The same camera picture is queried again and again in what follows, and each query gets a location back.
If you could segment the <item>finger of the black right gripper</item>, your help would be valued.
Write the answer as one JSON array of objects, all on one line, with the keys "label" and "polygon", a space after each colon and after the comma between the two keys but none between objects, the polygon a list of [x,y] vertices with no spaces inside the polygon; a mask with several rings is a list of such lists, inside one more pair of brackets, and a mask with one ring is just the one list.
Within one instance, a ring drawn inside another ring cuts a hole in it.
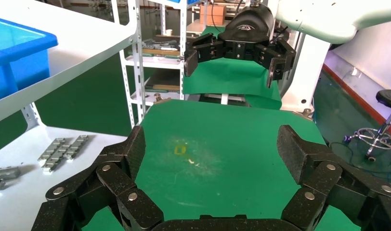
[{"label": "finger of the black right gripper", "polygon": [[207,33],[186,43],[184,52],[184,75],[190,77],[199,63],[223,57],[224,42],[212,33]]},{"label": "finger of the black right gripper", "polygon": [[296,51],[282,38],[270,41],[267,46],[254,46],[254,61],[268,70],[266,87],[273,81],[282,80],[284,73],[293,67]]}]

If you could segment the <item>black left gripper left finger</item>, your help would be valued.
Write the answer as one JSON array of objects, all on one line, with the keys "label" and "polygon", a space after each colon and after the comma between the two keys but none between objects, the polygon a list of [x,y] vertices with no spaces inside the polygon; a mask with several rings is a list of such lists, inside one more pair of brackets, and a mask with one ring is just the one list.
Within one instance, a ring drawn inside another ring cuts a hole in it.
[{"label": "black left gripper left finger", "polygon": [[135,183],[144,155],[144,129],[135,126],[126,140],[104,147],[88,168],[51,187],[31,229],[79,231],[107,207],[124,230],[152,230],[164,215]]}]

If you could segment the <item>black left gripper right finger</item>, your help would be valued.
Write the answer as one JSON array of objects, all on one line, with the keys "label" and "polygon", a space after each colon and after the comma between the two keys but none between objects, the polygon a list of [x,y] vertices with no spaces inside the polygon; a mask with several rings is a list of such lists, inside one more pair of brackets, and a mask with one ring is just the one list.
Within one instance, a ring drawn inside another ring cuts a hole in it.
[{"label": "black left gripper right finger", "polygon": [[289,125],[278,130],[277,150],[300,186],[282,220],[312,231],[332,206],[363,231],[391,231],[391,184],[350,166],[327,146],[302,139]]}]

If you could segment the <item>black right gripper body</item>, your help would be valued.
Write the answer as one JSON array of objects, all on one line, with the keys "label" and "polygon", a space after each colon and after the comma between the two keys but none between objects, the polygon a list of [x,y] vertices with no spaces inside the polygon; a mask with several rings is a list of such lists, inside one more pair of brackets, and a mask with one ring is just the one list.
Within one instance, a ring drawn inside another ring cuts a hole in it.
[{"label": "black right gripper body", "polygon": [[256,45],[267,46],[274,26],[271,10],[264,4],[246,6],[218,35],[223,57],[253,60]]}]

